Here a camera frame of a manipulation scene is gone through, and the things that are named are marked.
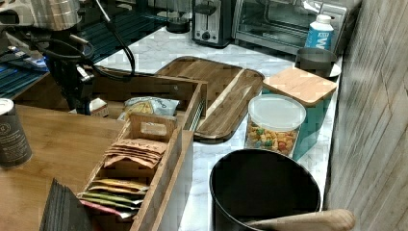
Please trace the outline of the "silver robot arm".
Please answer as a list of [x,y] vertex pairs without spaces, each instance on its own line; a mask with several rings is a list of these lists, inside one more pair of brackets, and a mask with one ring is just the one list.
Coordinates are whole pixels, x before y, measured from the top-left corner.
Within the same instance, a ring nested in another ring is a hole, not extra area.
[[83,14],[80,0],[1,0],[1,25],[41,54],[68,107],[89,115],[93,46],[77,36]]

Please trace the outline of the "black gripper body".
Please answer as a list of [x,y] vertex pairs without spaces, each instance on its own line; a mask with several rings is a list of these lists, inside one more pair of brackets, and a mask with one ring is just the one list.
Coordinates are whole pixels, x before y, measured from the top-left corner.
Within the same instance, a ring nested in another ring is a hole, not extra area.
[[94,75],[85,69],[85,65],[90,63],[93,56],[92,45],[52,38],[44,55],[45,63],[61,88],[69,109],[89,116]]

